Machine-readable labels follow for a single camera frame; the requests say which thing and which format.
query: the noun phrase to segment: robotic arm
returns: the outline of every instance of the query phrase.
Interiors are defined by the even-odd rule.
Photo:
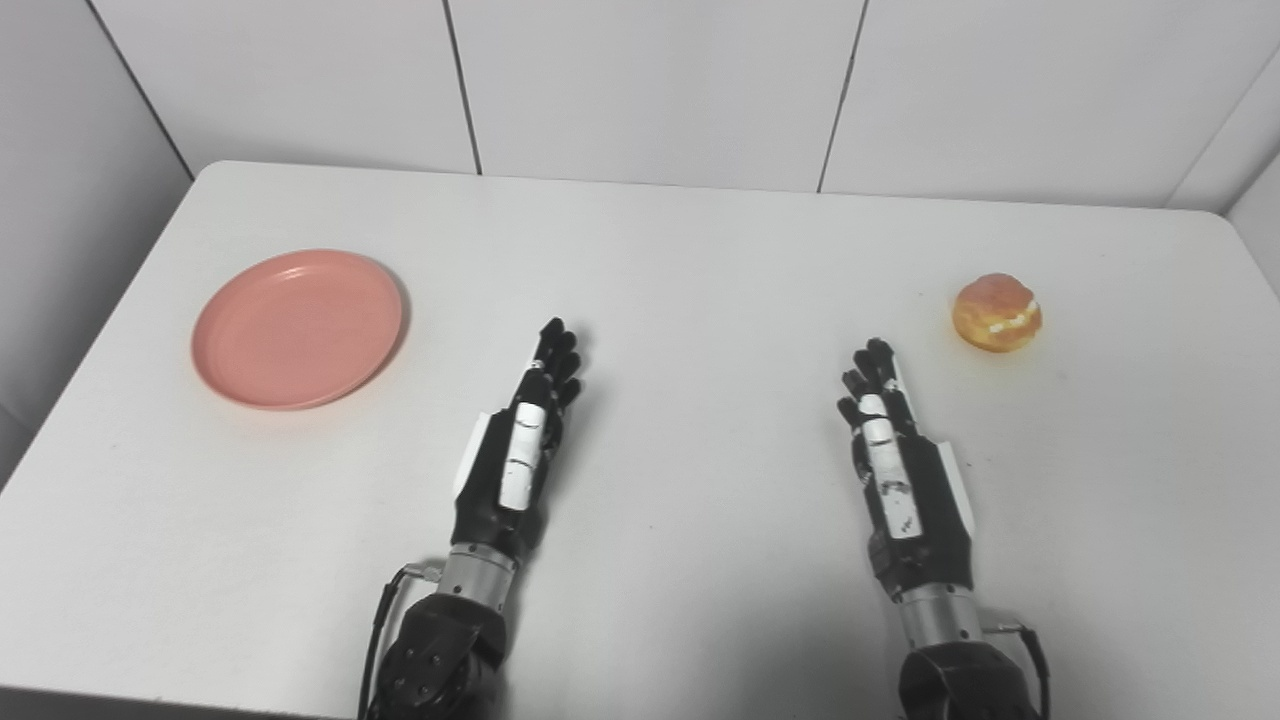
[[[893,351],[874,338],[844,375],[837,404],[870,511],[872,568],[899,609],[910,653],[899,678],[908,720],[1048,720],[1048,666],[1024,625],[983,628],[969,560],[973,512],[950,443],[920,434]],[[983,633],[1018,633],[1041,682],[1039,712],[1021,670]]]
[[[507,592],[543,532],[539,497],[563,433],[564,410],[581,391],[581,357],[559,318],[543,328],[538,350],[511,404],[481,415],[454,480],[457,520],[435,593],[404,612],[399,635],[383,656],[369,700],[370,665],[381,628],[410,575],[408,565],[383,591],[374,619],[360,717],[461,717],[493,694],[507,656]]]

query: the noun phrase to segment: white panel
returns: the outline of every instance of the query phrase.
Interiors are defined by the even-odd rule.
[[[1162,206],[1275,0],[872,0],[824,190]]]
[[[860,9],[454,3],[484,172],[812,192]]]
[[[192,170],[224,159],[475,172],[431,0],[97,0]]]
[[[1280,158],[1245,191],[1228,215],[1271,288],[1280,293]]]
[[[1225,213],[1266,168],[1277,147],[1280,54],[1274,53],[1258,79],[1169,199],[1169,206]]]
[[[79,0],[0,3],[0,405],[45,419],[188,179]]]

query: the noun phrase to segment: wire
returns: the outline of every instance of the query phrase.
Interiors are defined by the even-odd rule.
[[[387,615],[392,610],[392,602],[399,592],[399,585],[408,573],[406,568],[396,571],[392,582],[383,585],[383,597],[378,601],[378,611],[374,612],[374,630],[369,635],[369,652],[365,653],[365,671],[360,680],[360,708],[356,712],[358,720],[365,720],[369,714],[369,685],[372,682],[374,662],[378,660],[378,644],[383,639],[383,625],[387,624]]]
[[[1041,720],[1048,720],[1048,660],[1044,659],[1039,635],[1036,634],[1036,630],[1023,626],[1018,630],[1018,637],[1027,646],[1027,652],[1032,656],[1032,665],[1036,666],[1036,676],[1039,679]]]

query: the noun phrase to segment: tabletop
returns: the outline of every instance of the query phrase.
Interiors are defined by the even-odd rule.
[[[398,352],[314,410],[215,396],[201,307],[303,247],[396,274]],[[1043,307],[1011,355],[950,328],[989,272]],[[977,594],[1041,630],[1057,717],[1274,712],[1280,302],[1221,218],[243,163],[200,176],[0,493],[0,684],[355,716],[381,584],[447,552],[476,414],[556,314],[585,389],[504,716],[896,716],[835,410],[872,336],[955,443]]]

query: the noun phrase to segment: black robotic finger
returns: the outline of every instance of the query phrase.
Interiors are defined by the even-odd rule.
[[[556,340],[556,346],[552,347],[552,363],[563,360],[570,352],[573,352],[575,347],[577,347],[577,336],[573,334],[573,331],[562,333]]]
[[[869,350],[854,352],[854,365],[858,365],[858,372],[867,378],[867,382],[872,386],[872,392],[883,389],[884,380],[881,378],[879,368],[876,366],[876,359],[872,357]]]
[[[541,363],[543,368],[547,368],[556,352],[556,346],[559,343],[561,337],[564,334],[564,320],[559,318],[552,318],[541,332],[538,333],[538,348],[534,350],[534,361]]]
[[[867,341],[867,355],[876,365],[876,374],[882,386],[888,386],[890,380],[897,379],[897,366],[893,364],[893,348],[878,337]]]
[[[893,429],[901,434],[916,434],[915,418],[911,415],[911,405],[902,391],[902,379],[897,374],[897,363],[893,360],[893,348],[878,337],[867,341],[867,350],[860,351],[863,363],[874,365],[876,374],[881,379],[879,395],[884,401],[884,410],[893,423]]]
[[[867,438],[859,432],[854,436],[854,442],[850,443],[854,448],[854,471],[858,473],[858,479],[867,484],[876,479],[872,474],[872,459],[867,456]]]
[[[849,427],[855,430],[863,427],[863,414],[858,411],[858,402],[852,397],[841,397],[837,400],[836,410],[840,410],[840,415],[849,423]]]
[[[581,366],[582,356],[577,352],[570,351],[568,355],[556,363],[552,382],[556,387],[564,387],[564,383],[568,382],[568,379],[573,377],[573,373],[576,373]]]
[[[849,370],[840,379],[845,383],[845,388],[854,396],[854,400],[861,400],[864,395],[876,392],[876,388],[858,370]]]
[[[559,447],[559,441],[564,436],[564,420],[561,419],[559,414],[550,414],[547,416],[547,433],[543,436],[543,451],[554,455],[556,448]]]
[[[563,387],[559,389],[559,407],[563,413],[571,402],[582,392],[582,382],[577,378],[570,378]]]

